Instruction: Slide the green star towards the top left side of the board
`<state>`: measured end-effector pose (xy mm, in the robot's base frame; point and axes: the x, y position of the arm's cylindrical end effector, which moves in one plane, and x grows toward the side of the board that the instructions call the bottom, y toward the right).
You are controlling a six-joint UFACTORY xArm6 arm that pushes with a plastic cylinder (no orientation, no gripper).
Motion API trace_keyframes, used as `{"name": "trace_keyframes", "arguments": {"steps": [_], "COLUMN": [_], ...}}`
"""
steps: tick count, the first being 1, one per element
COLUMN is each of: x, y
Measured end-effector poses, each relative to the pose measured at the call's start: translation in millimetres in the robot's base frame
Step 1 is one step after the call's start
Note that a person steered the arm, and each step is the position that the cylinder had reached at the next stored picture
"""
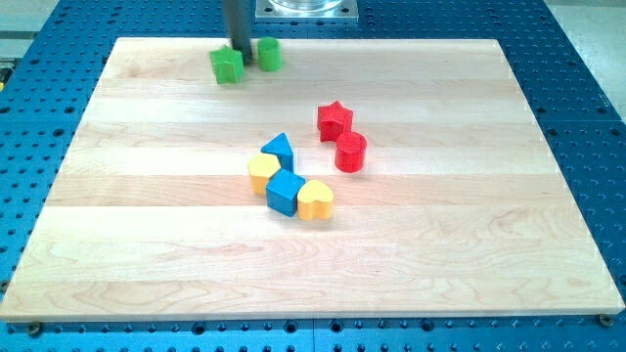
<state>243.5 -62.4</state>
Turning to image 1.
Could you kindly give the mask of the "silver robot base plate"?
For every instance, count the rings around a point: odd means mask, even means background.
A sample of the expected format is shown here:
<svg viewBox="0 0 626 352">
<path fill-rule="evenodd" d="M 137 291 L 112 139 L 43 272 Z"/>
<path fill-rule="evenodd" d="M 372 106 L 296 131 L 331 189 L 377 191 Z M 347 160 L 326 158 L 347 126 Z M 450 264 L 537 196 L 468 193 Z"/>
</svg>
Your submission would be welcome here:
<svg viewBox="0 0 626 352">
<path fill-rule="evenodd" d="M 357 0 L 256 0 L 255 17 L 264 21 L 359 18 Z"/>
</svg>

